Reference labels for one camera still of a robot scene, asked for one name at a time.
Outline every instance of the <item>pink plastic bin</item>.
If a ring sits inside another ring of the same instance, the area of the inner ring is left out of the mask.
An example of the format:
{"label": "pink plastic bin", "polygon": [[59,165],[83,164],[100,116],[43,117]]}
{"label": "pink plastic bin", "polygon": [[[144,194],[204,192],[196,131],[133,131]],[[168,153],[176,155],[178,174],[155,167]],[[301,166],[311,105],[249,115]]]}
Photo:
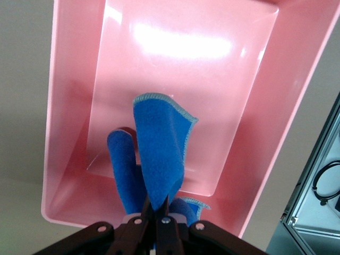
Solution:
{"label": "pink plastic bin", "polygon": [[133,98],[160,92],[199,118],[179,195],[210,205],[201,218],[242,236],[339,6],[55,0],[43,216],[119,226],[106,137],[135,130]]}

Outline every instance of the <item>blue fleece cloth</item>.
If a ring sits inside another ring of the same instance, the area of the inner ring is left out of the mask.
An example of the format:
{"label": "blue fleece cloth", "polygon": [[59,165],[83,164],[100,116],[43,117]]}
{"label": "blue fleece cloth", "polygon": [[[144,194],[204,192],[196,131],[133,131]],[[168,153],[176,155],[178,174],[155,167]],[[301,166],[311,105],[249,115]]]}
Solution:
{"label": "blue fleece cloth", "polygon": [[124,130],[115,130],[107,138],[118,193],[127,214],[140,213],[147,195],[142,170],[136,165],[133,140]]}
{"label": "blue fleece cloth", "polygon": [[210,210],[210,206],[208,206],[207,204],[197,199],[188,198],[188,197],[179,197],[179,198],[189,205],[189,207],[195,213],[197,220],[200,219],[203,208],[207,208]]}
{"label": "blue fleece cloth", "polygon": [[198,119],[159,93],[137,96],[133,106],[144,183],[157,210],[183,183],[186,147]]}
{"label": "blue fleece cloth", "polygon": [[169,206],[170,213],[182,214],[186,217],[186,223],[190,226],[198,220],[195,212],[187,202],[181,198],[175,198]]}

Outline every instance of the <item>black cable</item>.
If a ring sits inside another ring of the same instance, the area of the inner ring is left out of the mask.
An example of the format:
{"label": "black cable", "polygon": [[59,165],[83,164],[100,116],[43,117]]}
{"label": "black cable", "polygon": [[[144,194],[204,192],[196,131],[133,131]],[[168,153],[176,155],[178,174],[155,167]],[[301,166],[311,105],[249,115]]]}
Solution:
{"label": "black cable", "polygon": [[326,166],[324,166],[315,176],[314,180],[313,180],[313,187],[312,190],[314,192],[314,195],[316,196],[317,199],[319,199],[320,201],[323,202],[327,202],[329,199],[335,198],[336,196],[340,195],[340,190],[332,195],[319,195],[317,192],[317,184],[318,181],[320,179],[320,177],[322,176],[322,174],[327,171],[328,169],[334,167],[334,166],[339,166],[340,165],[340,160],[336,160],[333,162],[328,163]]}

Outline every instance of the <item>blue cloth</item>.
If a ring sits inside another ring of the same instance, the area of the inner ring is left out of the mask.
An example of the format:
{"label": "blue cloth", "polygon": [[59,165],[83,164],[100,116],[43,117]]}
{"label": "blue cloth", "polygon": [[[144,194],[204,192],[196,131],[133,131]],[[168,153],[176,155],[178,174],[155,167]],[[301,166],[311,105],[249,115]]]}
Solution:
{"label": "blue cloth", "polygon": [[171,202],[184,179],[186,147],[198,121],[167,95],[146,93],[133,101],[144,183],[154,210]]}
{"label": "blue cloth", "polygon": [[203,211],[203,208],[207,208],[210,210],[210,206],[208,206],[207,204],[197,199],[188,198],[188,197],[179,197],[179,198],[181,198],[183,201],[185,201],[189,205],[192,211],[196,214],[197,220],[201,218],[201,213]]}
{"label": "blue cloth", "polygon": [[133,140],[128,132],[115,130],[107,138],[126,213],[141,212],[147,193],[154,210],[169,196],[170,213],[184,215],[191,225],[197,220],[196,208],[191,208],[184,199],[173,198],[183,183],[186,147],[197,119],[166,95],[157,93],[147,93],[134,100],[134,117],[143,168],[136,165]]}
{"label": "blue cloth", "polygon": [[140,213],[147,195],[142,170],[136,165],[133,140],[124,130],[115,130],[107,138],[118,193],[127,214]]}
{"label": "blue cloth", "polygon": [[190,226],[192,223],[198,220],[195,212],[189,206],[187,202],[185,202],[181,198],[175,198],[169,206],[170,213],[182,214],[186,217],[186,223]]}

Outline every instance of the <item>metal bolt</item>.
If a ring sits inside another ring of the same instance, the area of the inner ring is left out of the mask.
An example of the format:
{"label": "metal bolt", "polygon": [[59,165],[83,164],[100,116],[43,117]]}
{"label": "metal bolt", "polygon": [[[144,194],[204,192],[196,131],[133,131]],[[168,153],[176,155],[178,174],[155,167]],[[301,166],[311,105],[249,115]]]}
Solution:
{"label": "metal bolt", "polygon": [[161,222],[164,224],[168,224],[171,221],[171,219],[169,217],[164,217],[163,219],[161,219]]}
{"label": "metal bolt", "polygon": [[197,224],[195,225],[195,228],[196,228],[197,230],[204,230],[204,229],[205,229],[205,225],[204,225],[203,223],[197,223]]}
{"label": "metal bolt", "polygon": [[141,224],[141,223],[142,223],[142,219],[135,219],[135,220],[134,220],[134,223],[135,223],[135,224]]}
{"label": "metal bolt", "polygon": [[106,226],[101,226],[97,229],[98,232],[104,232],[107,229]]}

